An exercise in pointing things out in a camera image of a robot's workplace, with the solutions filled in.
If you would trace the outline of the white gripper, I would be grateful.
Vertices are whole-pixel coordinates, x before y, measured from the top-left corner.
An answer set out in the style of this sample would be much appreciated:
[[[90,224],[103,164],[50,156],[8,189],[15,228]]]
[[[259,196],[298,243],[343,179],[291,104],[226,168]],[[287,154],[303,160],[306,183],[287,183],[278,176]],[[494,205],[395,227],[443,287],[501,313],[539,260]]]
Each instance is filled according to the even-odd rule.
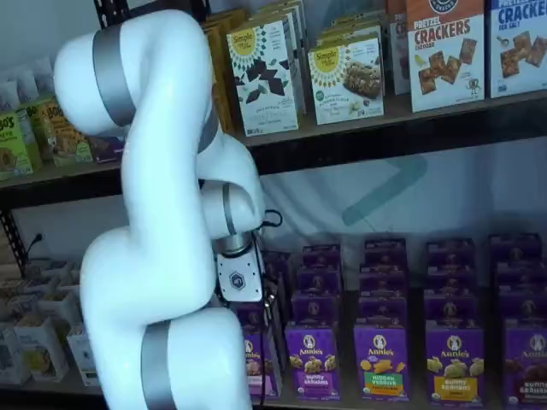
[[[228,302],[259,302],[270,316],[280,316],[279,286],[262,279],[262,256],[255,243],[234,255],[217,255],[217,274],[223,298]]]

